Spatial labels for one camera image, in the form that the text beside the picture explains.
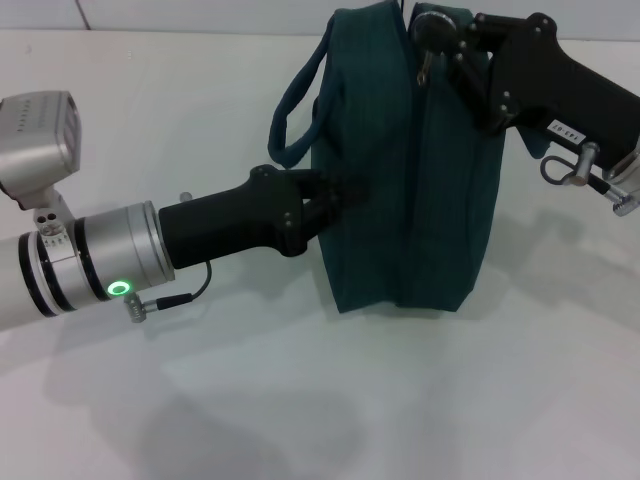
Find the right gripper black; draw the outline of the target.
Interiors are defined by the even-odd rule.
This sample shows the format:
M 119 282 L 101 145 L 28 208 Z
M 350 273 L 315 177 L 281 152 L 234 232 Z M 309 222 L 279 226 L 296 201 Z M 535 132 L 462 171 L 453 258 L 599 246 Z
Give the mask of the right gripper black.
M 479 13 L 463 24 L 426 11 L 412 21 L 410 38 L 425 52 L 450 56 L 449 83 L 486 134 L 524 126 L 576 154 L 594 142 L 601 169 L 627 159 L 640 140 L 640 97 L 567 55 L 556 22 L 543 13 Z M 492 54 L 489 80 L 487 57 L 478 52 Z

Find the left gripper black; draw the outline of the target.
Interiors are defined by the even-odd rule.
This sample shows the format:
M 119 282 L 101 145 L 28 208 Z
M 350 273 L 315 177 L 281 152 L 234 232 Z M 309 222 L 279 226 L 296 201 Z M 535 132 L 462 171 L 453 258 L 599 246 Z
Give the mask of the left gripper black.
M 242 185 L 164 207 L 158 219 L 172 266 L 184 269 L 258 247 L 298 256 L 306 251 L 305 238 L 368 198 L 369 187 L 358 177 L 259 166 Z

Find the dark teal fabric lunch bag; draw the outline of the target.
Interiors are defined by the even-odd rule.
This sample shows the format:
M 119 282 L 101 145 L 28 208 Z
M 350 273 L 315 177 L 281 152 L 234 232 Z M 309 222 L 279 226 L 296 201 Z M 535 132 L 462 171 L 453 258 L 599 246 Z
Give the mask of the dark teal fabric lunch bag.
M 493 223 L 505 138 L 480 132 L 447 59 L 413 43 L 398 0 L 339 9 L 273 116 L 268 151 L 309 157 L 363 202 L 319 237 L 337 309 L 456 311 Z

